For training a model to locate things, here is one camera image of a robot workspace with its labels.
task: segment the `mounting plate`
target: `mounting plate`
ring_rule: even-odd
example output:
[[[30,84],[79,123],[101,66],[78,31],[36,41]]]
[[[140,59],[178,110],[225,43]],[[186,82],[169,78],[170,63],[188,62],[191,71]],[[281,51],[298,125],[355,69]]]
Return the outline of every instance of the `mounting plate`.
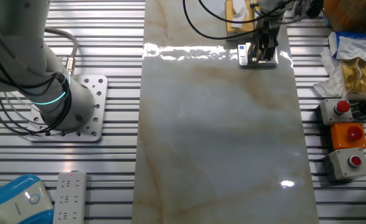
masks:
[[[32,142],[97,142],[100,140],[106,104],[107,77],[104,75],[75,75],[74,79],[88,87],[95,98],[95,105],[98,105],[89,121],[75,132],[65,133],[53,130],[50,132],[50,136],[46,136],[45,133],[38,134],[38,136],[28,135],[28,140]],[[29,118],[38,123],[44,122],[40,113],[36,110],[31,110]],[[39,131],[46,127],[46,125],[28,124],[28,128],[34,131]]]

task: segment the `blue device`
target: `blue device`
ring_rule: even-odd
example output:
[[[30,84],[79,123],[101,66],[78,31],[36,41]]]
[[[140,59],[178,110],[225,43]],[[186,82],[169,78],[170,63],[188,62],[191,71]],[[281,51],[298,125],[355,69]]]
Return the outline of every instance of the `blue device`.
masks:
[[[42,181],[27,174],[0,188],[0,217],[7,224],[52,224],[54,208]]]

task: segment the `orange object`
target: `orange object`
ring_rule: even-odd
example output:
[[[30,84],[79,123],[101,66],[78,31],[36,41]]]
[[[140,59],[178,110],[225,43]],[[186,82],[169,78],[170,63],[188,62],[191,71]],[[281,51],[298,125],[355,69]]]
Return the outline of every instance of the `orange object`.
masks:
[[[364,128],[359,123],[335,123],[331,126],[334,150],[361,147],[366,149]]]
[[[366,0],[324,0],[324,15],[336,32],[366,32]]]

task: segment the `white device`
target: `white device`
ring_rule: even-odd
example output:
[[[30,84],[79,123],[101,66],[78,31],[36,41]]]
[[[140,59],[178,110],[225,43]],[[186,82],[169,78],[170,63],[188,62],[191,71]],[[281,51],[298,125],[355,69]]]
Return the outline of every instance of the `white device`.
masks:
[[[323,158],[323,163],[329,182],[366,175],[366,158],[361,147],[335,150]]]
[[[53,205],[35,175],[18,177],[0,188],[0,224],[50,224]]]
[[[322,122],[330,126],[336,122],[352,122],[352,110],[348,99],[326,99],[320,104]]]
[[[85,218],[87,174],[60,173],[53,224],[82,224]]]

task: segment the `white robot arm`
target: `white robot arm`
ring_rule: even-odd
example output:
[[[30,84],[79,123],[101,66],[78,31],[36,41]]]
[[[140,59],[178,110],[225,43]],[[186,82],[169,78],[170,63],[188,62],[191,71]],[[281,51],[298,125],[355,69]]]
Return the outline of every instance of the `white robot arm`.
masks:
[[[50,0],[0,0],[0,91],[19,90],[49,127],[74,131],[91,117],[95,102],[44,43],[49,7]]]

